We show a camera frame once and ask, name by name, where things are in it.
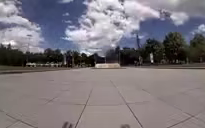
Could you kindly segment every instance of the pole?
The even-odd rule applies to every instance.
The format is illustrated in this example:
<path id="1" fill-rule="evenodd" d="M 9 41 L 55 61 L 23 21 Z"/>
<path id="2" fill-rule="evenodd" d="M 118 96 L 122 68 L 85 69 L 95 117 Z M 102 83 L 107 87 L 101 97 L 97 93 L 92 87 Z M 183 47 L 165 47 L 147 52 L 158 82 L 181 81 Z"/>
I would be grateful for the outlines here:
<path id="1" fill-rule="evenodd" d="M 74 67 L 75 66 L 75 60 L 74 60 L 74 52 L 72 53 L 72 67 Z"/>
<path id="2" fill-rule="evenodd" d="M 32 35 L 27 35 L 27 37 L 29 37 L 28 39 L 30 41 Z M 26 57 L 27 63 L 29 62 L 29 53 L 30 53 L 30 42 L 27 43 L 27 57 Z"/>

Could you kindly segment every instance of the tile grout line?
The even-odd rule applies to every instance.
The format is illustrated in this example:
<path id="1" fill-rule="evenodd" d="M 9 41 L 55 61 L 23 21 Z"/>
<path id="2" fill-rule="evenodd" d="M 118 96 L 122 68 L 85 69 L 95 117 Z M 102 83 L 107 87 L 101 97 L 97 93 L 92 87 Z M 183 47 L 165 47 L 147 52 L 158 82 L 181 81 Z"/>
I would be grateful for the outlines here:
<path id="1" fill-rule="evenodd" d="M 16 120 L 17 122 L 21 122 L 21 123 L 23 123 L 23 124 L 26 124 L 26 125 L 32 127 L 32 128 L 37 128 L 37 127 L 35 127 L 35 126 L 33 126 L 33 125 L 27 123 L 27 122 L 24 122 L 24 121 L 22 121 L 22 120 L 20 120 L 20 119 L 17 119 L 17 118 L 15 118 L 15 117 L 9 115 L 8 113 L 6 113 L 5 111 L 3 111 L 3 110 L 1 110 L 1 109 L 0 109 L 0 112 L 4 113 L 6 116 L 8 116 L 8 117 L 10 117 L 10 118 L 12 118 L 12 119 L 14 119 L 14 120 Z"/>
<path id="2" fill-rule="evenodd" d="M 136 115 L 134 114 L 134 112 L 132 111 L 132 109 L 130 108 L 130 106 L 128 105 L 128 103 L 125 101 L 124 97 L 122 96 L 121 92 L 118 90 L 118 88 L 115 86 L 115 84 L 113 83 L 112 80 L 110 80 L 111 84 L 117 89 L 119 95 L 121 96 L 122 100 L 125 102 L 126 106 L 128 107 L 128 109 L 130 110 L 130 112 L 132 113 L 132 115 L 134 116 L 134 118 L 136 119 L 136 121 L 138 122 L 138 124 L 141 126 L 141 128 L 144 128 L 142 123 L 139 121 L 139 119 L 136 117 Z"/>
<path id="3" fill-rule="evenodd" d="M 7 126 L 6 128 L 9 128 L 9 127 L 11 127 L 11 126 L 13 126 L 14 124 L 16 124 L 16 123 L 18 123 L 19 121 L 15 121 L 14 123 L 12 123 L 11 125 L 9 125 L 9 126 Z"/>
<path id="4" fill-rule="evenodd" d="M 182 113 L 184 113 L 184 114 L 190 116 L 189 118 L 187 118 L 187 119 L 185 119 L 185 120 L 183 120 L 183 121 L 181 121 L 181 122 L 179 122 L 179 123 L 177 123 L 177 124 L 174 124 L 174 125 L 172 125 L 172 126 L 169 126 L 168 128 L 172 128 L 172 127 L 174 127 L 174 126 L 176 126 L 176 125 L 178 125 L 178 124 L 184 123 L 184 122 L 186 122 L 186 121 L 188 121 L 188 120 L 190 120 L 190 119 L 192 119 L 192 118 L 195 118 L 195 119 L 200 120 L 201 122 L 205 123 L 205 121 L 203 121 L 202 119 L 196 117 L 196 116 L 199 115 L 200 113 L 204 112 L 205 109 L 202 110 L 201 112 L 199 112 L 199 113 L 196 114 L 196 115 L 192 115 L 192 114 L 190 114 L 190 113 L 184 112 L 183 110 L 179 109 L 179 108 L 176 107 L 175 105 L 171 105 L 170 103 L 168 103 L 168 102 L 162 100 L 162 99 L 159 98 L 159 97 L 156 97 L 156 98 L 157 98 L 158 100 L 160 100 L 160 101 L 166 103 L 167 105 L 169 105 L 169 106 L 171 106 L 171 107 L 173 107 L 173 108 L 175 108 L 175 109 L 180 110 Z"/>
<path id="5" fill-rule="evenodd" d="M 94 88 L 94 87 L 92 87 L 92 89 L 91 89 L 91 91 L 90 91 L 90 94 L 89 94 L 89 97 L 88 97 L 88 99 L 87 99 L 87 101 L 86 101 L 86 104 L 84 105 L 84 108 L 83 108 L 82 112 L 80 113 L 80 116 L 79 116 L 79 119 L 78 119 L 77 122 L 76 122 L 75 128 L 77 128 L 77 126 L 78 126 L 78 124 L 79 124 L 79 121 L 80 121 L 80 119 L 81 119 L 81 117 L 82 117 L 82 115 L 83 115 L 83 112 L 84 112 L 85 109 L 86 109 L 86 106 L 87 106 L 87 104 L 88 104 L 88 102 L 89 102 L 90 96 L 91 96 L 91 94 L 92 94 L 92 92 L 93 92 L 93 88 Z"/>

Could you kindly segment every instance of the lamp post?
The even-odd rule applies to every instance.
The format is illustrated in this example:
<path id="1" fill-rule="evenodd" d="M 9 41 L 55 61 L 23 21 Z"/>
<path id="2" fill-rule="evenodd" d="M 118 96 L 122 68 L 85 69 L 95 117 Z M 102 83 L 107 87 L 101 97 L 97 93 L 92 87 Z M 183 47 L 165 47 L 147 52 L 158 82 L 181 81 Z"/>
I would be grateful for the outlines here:
<path id="1" fill-rule="evenodd" d="M 32 35 L 28 34 L 28 35 L 27 35 L 27 37 L 28 37 L 28 39 L 29 39 L 29 41 L 30 41 L 30 39 L 31 39 Z M 30 52 L 30 42 L 29 42 L 29 41 L 28 41 L 28 43 L 27 43 L 27 56 L 26 56 L 26 63 L 28 63 L 28 62 L 29 62 L 29 52 Z"/>

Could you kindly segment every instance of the cumulus cloud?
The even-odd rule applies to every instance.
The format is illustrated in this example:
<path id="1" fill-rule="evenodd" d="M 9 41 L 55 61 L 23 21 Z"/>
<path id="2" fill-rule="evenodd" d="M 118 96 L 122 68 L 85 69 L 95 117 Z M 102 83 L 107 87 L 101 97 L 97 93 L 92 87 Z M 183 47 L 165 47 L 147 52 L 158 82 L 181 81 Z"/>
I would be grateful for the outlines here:
<path id="1" fill-rule="evenodd" d="M 18 0 L 0 0 L 0 24 L 7 26 L 0 29 L 0 43 L 11 44 L 23 51 L 27 50 L 29 44 L 31 51 L 36 51 L 40 43 L 44 41 L 41 36 L 39 25 L 22 17 L 21 4 Z"/>
<path id="2" fill-rule="evenodd" d="M 81 51 L 93 53 L 116 46 L 122 37 L 140 30 L 140 23 L 161 18 L 161 9 L 170 12 L 168 19 L 183 25 L 190 17 L 205 17 L 205 0 L 86 0 L 86 12 L 79 26 L 68 27 L 65 39 Z"/>
<path id="3" fill-rule="evenodd" d="M 73 0 L 59 0 L 59 3 L 61 3 L 61 4 L 67 4 L 70 2 L 73 2 Z"/>
<path id="4" fill-rule="evenodd" d="M 177 26 L 183 25 L 186 21 L 189 20 L 189 16 L 184 12 L 173 13 L 170 18 L 173 20 L 173 23 Z"/>
<path id="5" fill-rule="evenodd" d="M 86 14 L 79 19 L 79 27 L 66 30 L 66 39 L 76 43 L 81 51 L 103 52 L 114 47 L 123 36 L 139 29 L 139 22 L 158 18 L 159 12 L 136 1 L 85 1 Z"/>
<path id="6" fill-rule="evenodd" d="M 195 34 L 203 34 L 205 35 L 205 24 L 201 24 L 199 26 L 197 26 L 192 32 L 191 32 L 192 35 L 195 35 Z"/>
<path id="7" fill-rule="evenodd" d="M 63 14 L 63 16 L 69 16 L 69 13 L 68 13 L 68 12 L 66 12 L 65 14 Z"/>

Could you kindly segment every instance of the pavement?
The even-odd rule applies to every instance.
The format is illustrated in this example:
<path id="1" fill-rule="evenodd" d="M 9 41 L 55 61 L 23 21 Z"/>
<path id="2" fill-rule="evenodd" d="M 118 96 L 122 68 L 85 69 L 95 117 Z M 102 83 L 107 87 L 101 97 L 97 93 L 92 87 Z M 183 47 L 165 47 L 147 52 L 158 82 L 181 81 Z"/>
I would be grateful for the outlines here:
<path id="1" fill-rule="evenodd" d="M 65 128 L 65 122 L 73 128 L 205 128 L 205 70 L 0 75 L 0 128 Z"/>

